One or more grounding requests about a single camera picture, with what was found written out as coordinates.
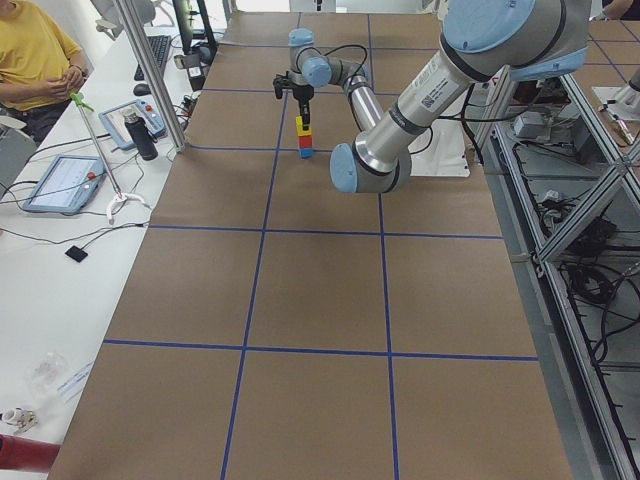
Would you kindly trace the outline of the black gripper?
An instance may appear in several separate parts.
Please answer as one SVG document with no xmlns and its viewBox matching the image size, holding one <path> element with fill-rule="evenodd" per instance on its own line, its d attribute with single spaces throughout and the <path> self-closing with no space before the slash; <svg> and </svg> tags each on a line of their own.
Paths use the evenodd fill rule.
<svg viewBox="0 0 640 480">
<path fill-rule="evenodd" d="M 302 129 L 309 130 L 311 123 L 310 104 L 314 97 L 314 87 L 311 85 L 292 84 L 294 98 L 298 101 L 299 116 L 302 118 Z"/>
</svg>

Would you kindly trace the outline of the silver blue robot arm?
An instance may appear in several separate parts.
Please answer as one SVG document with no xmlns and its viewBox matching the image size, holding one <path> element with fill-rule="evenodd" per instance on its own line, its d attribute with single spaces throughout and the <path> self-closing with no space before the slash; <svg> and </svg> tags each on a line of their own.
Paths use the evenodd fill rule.
<svg viewBox="0 0 640 480">
<path fill-rule="evenodd" d="M 334 187 L 345 193 L 395 191 L 411 173 L 410 144 L 471 84 L 490 80 L 504 66 L 515 81 L 579 69 L 587 54 L 590 9 L 587 1 L 450 2 L 438 52 L 387 111 L 373 94 L 365 66 L 320 53 L 310 30 L 294 29 L 290 69 L 274 78 L 274 91 L 292 91 L 308 127 L 315 89 L 341 87 L 361 131 L 331 154 Z"/>
</svg>

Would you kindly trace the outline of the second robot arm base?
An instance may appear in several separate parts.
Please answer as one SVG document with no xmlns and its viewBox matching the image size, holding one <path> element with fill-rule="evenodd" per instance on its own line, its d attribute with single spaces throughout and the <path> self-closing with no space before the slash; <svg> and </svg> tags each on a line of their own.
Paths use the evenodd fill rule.
<svg viewBox="0 0 640 480">
<path fill-rule="evenodd" d="M 593 87 L 592 91 L 604 113 L 619 133 L 626 146 L 632 146 L 639 133 L 633 133 L 630 125 L 639 123 L 639 70 L 623 87 Z"/>
</svg>

